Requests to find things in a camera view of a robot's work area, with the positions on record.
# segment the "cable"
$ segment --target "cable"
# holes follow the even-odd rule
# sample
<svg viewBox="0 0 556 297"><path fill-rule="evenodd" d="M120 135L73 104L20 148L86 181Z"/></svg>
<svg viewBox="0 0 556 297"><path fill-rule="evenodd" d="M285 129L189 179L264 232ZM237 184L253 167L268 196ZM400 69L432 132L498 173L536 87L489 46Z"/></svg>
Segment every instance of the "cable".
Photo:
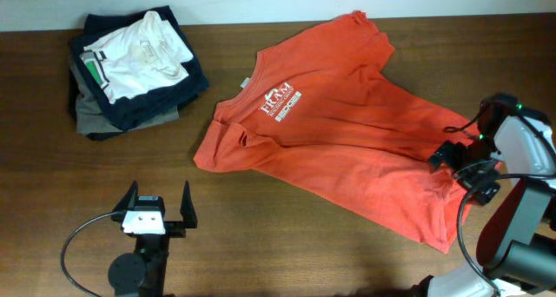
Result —
<svg viewBox="0 0 556 297"><path fill-rule="evenodd" d="M469 264L469 266L471 267L471 269L483 280L485 281L488 285L490 285L493 290L494 290L494 294L496 296L500 296L500 289L496 286L496 284L494 284L494 282L489 279L480 269L479 267L477 267L477 265L475 264L475 262L473 261L473 259L471 258L471 256L469 255L469 253L467 252L466 249L466 245L463 241L463 232L461 231L461 222L463 221L463 211L466 207L467 201L469 200L469 198L471 197L471 195L473 195L475 193L475 191L480 188L480 185L476 185L474 187L472 187L466 194L465 196L463 196L463 199L461 200L460 203L460 208L458 209L458 220L457 220L457 231L458 231L458 243L460 244L460 249L461 249L461 253L463 254L463 257L466 259L467 263Z"/></svg>
<svg viewBox="0 0 556 297"><path fill-rule="evenodd" d="M479 113L473 118L471 119L468 123L466 123L463 127L452 127L452 126L448 126L444 128L444 133L457 133L457 132L463 132L464 134L466 134L467 136L476 139L477 136L475 135L471 135L470 133L466 132L466 129L471 127L472 124L476 123L477 120L479 120L480 116L485 112L485 110L487 110L486 107L483 106L484 102L481 103L480 105L480 110Z"/></svg>
<svg viewBox="0 0 556 297"><path fill-rule="evenodd" d="M489 159L489 160L480 161L480 162L476 162L476 163L472 163L472 164L470 164L470 165L467 165L467 166L465 166L465 167L463 167L463 168L460 168L459 170L454 171L453 174L452 174L452 177L453 177L454 179L458 180L458 179L460 179L460 178L459 178L458 176L456 176L456 175L459 175L459 173L460 173L461 171L466 170L466 169L469 169L469 168L472 168L472 167L475 167L475 166L478 166L478 165L483 164L483 163L492 162L493 160L494 160L494 159L491 158L491 159Z"/></svg>
<svg viewBox="0 0 556 297"><path fill-rule="evenodd" d="M115 212L111 212L109 214L101 214L99 216L97 216L96 218L93 218L87 222L85 222L81 227L77 228L75 231L73 231L73 233L68 237L68 239L66 240L66 242L63 244L62 247L62 252L60 253L60 266L62 267L62 272L63 274L66 276L66 278L68 278L68 281L75 287L77 287L79 290L81 290L82 292L88 294L89 296L94 296L94 297L101 297L101 295L99 294L95 294L91 291L89 291L87 288L81 286L81 284L77 283L76 280L73 279L73 277L71 277L70 273L68 272L68 269L66 268L66 263L65 263L65 255L66 255L66 250L68 250L68 245L70 244L71 240L73 240L74 237L76 237L76 235L81 232L82 229L84 229L85 227L87 227L89 224L94 223L96 221L99 221L103 218L112 216L112 215L122 215L124 214L125 211L115 211Z"/></svg>

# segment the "green stripe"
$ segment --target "green stripe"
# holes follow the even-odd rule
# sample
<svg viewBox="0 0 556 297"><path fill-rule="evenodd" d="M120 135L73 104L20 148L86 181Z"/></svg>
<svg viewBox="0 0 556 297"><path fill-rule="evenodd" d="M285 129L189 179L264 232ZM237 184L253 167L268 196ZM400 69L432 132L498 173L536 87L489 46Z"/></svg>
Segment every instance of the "green stripe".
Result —
<svg viewBox="0 0 556 297"><path fill-rule="evenodd" d="M98 75L98 71L96 70L95 63L88 62L85 63L85 66L87 66L87 69L89 70L90 74L95 78L95 81L98 83L98 85L101 85L101 77Z"/></svg>

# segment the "white print on t-shirt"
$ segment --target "white print on t-shirt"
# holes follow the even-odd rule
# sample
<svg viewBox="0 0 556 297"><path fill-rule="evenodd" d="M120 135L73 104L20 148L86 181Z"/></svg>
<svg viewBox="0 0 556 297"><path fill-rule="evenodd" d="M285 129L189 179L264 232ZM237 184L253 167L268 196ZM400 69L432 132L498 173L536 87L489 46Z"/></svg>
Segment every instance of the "white print on t-shirt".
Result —
<svg viewBox="0 0 556 297"><path fill-rule="evenodd" d="M277 122L280 122L282 119L284 119L288 114L289 110L291 110L297 104L300 98L301 98L301 93L299 91L295 92L292 98L290 98L289 101L286 103L286 106L284 106L284 108L281 109L280 114L278 114L275 117L275 120Z"/></svg>
<svg viewBox="0 0 556 297"><path fill-rule="evenodd" d="M269 116L274 116L278 110L280 110L280 107L287 101L288 97L292 95L292 93L294 93L294 87L289 85L287 82L284 82L280 88L271 89L264 96L266 101L261 105L261 107L259 107L259 109L267 113ZM281 109L280 114L276 116L275 119L277 122L280 122L284 119L284 117L286 117L289 110L294 107L300 97L301 93L299 91L295 92L294 96L292 96L286 106Z"/></svg>
<svg viewBox="0 0 556 297"><path fill-rule="evenodd" d="M280 106L288 99L292 92L294 92L294 88L284 82L280 88L271 89L264 96L266 102L263 103L259 109L266 112L269 116L274 116L276 111L280 109Z"/></svg>

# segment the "black mount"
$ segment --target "black mount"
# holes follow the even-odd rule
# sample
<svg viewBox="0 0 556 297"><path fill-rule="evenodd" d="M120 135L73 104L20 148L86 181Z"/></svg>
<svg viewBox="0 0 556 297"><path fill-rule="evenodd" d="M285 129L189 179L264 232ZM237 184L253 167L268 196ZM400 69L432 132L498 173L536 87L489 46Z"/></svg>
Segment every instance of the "black mount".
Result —
<svg viewBox="0 0 556 297"><path fill-rule="evenodd" d="M138 196L138 185L133 181L128 193L114 211L157 211L164 217L164 200L160 196ZM108 278L116 297L163 297L166 262L171 238L184 238L186 228L197 228L197 216L191 201L189 183L185 182L182 221L165 221L165 234L128 234L136 238L133 253L122 254L110 265ZM112 221L123 223L125 214L113 215Z"/></svg>
<svg viewBox="0 0 556 297"><path fill-rule="evenodd" d="M460 170L454 177L458 184L469 190L486 177L495 177L500 173L496 171L495 161L490 158L490 146L483 141L477 141L466 147L463 143L445 141L436 152L428 159L432 171L444 163L452 170ZM500 190L497 182L491 182L480 187L473 198L480 204L486 205Z"/></svg>

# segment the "robotic arm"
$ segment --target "robotic arm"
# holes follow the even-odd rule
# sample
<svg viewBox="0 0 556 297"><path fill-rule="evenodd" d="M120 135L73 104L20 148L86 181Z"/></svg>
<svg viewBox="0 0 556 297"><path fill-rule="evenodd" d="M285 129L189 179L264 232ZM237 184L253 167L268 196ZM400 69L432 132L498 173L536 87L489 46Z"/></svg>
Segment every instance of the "robotic arm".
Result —
<svg viewBox="0 0 556 297"><path fill-rule="evenodd" d="M467 147L445 142L430 158L431 164L438 168L445 163L457 170L460 185L482 205L500 189L495 180L510 178L513 190L480 235L476 261L482 271L473 271L476 262L469 262L450 274L425 279L415 296L556 292L556 240L535 233L543 220L556 231L556 155L550 122L539 111L502 94L483 101L474 121L479 138ZM447 132L463 129L447 128ZM507 175L495 170L499 162L506 163ZM467 254L462 239L460 246Z"/></svg>

